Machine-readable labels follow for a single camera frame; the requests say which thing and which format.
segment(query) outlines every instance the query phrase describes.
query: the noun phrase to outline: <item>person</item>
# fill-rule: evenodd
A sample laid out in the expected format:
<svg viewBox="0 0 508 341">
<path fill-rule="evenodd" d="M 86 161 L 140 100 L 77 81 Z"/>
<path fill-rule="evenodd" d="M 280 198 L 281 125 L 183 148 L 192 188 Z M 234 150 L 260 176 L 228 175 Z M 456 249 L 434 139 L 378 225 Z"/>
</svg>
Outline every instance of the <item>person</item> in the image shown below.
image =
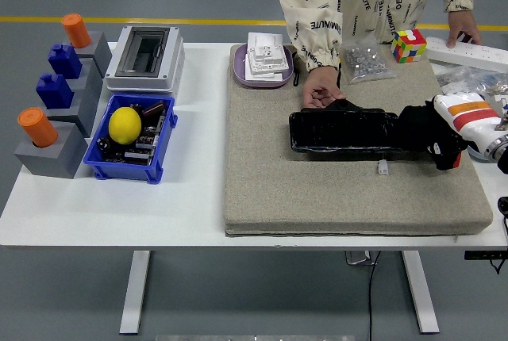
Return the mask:
<svg viewBox="0 0 508 341">
<path fill-rule="evenodd" d="M 279 0 L 287 32 L 309 77 L 303 86 L 303 105 L 326 107 L 345 98 L 337 87 L 342 38 L 355 40 L 374 33 L 390 43 L 395 32 L 416 28 L 426 0 Z M 482 44 L 473 16 L 473 0 L 444 0 L 448 12 L 447 46 L 457 39 Z"/>
</svg>

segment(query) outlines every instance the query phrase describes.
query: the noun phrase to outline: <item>power strip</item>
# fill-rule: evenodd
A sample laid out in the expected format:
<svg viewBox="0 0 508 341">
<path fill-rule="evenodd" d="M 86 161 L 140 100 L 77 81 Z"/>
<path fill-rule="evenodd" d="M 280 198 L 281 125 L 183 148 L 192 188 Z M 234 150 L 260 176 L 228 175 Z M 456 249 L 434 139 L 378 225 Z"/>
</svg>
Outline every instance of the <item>power strip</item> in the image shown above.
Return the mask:
<svg viewBox="0 0 508 341">
<path fill-rule="evenodd" d="M 507 250 L 489 250 L 489 251 L 465 251 L 464 260 L 502 260 L 508 259 Z"/>
<path fill-rule="evenodd" d="M 429 59 L 455 63 L 479 69 L 508 73 L 508 51 L 488 46 L 457 42 L 453 49 L 446 47 L 446 40 L 427 37 L 425 54 Z"/>
</svg>

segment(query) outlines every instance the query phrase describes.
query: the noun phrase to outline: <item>white power outlet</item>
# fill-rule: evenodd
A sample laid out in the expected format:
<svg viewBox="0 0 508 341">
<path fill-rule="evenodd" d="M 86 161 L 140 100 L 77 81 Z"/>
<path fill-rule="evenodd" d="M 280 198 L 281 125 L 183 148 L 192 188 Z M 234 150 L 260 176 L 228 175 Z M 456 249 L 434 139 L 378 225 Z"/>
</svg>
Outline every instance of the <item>white power outlet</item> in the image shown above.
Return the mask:
<svg viewBox="0 0 508 341">
<path fill-rule="evenodd" d="M 508 73 L 508 51 L 488 46 L 457 42 L 453 49 L 446 47 L 446 40 L 427 37 L 425 54 L 429 59 L 455 63 L 479 69 Z"/>
</svg>

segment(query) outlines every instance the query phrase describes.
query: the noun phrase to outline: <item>yellow floor line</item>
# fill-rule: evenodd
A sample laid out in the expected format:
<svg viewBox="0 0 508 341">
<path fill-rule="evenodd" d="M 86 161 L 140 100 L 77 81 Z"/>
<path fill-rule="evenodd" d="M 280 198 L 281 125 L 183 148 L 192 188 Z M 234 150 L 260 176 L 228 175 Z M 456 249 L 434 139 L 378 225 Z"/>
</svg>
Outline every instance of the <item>yellow floor line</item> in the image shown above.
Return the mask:
<svg viewBox="0 0 508 341">
<path fill-rule="evenodd" d="M 60 22 L 62 17 L 51 16 L 0 16 L 0 22 Z M 286 26 L 284 20 L 240 20 L 214 18 L 146 18 L 146 17 L 83 17 L 91 24 L 160 24 L 160 25 L 245 25 Z M 418 24 L 419 29 L 448 30 L 447 24 Z M 508 25 L 478 25 L 486 32 L 508 32 Z"/>
</svg>

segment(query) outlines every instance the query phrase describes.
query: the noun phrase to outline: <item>gray floor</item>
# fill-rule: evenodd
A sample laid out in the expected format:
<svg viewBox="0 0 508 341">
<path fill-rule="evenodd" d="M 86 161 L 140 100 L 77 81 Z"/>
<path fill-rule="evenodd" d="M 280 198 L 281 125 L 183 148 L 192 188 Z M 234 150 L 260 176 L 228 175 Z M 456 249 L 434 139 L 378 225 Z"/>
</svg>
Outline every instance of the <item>gray floor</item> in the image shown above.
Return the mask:
<svg viewBox="0 0 508 341">
<path fill-rule="evenodd" d="M 423 23 L 445 23 L 429 0 Z M 165 17 L 282 20 L 278 0 L 0 0 L 2 16 Z M 508 22 L 506 0 L 476 0 L 481 25 Z M 245 42 L 249 31 L 285 28 L 180 25 L 186 42 Z M 121 26 L 88 25 L 108 40 Z M 57 23 L 0 21 L 0 128 L 5 205 L 21 164 L 17 115 L 35 105 L 45 57 L 64 38 Z M 444 31 L 425 35 L 446 36 Z M 484 44 L 508 49 L 508 33 L 484 32 Z M 154 340 L 161 334 L 368 334 L 368 267 L 343 252 L 178 251 L 152 254 L 140 334 L 118 334 L 132 254 L 123 250 L 0 248 L 0 340 Z M 385 251 L 373 285 L 374 340 L 505 340 L 508 270 L 465 262 L 461 251 L 424 251 L 422 262 L 441 333 L 419 335 L 402 257 Z"/>
</svg>

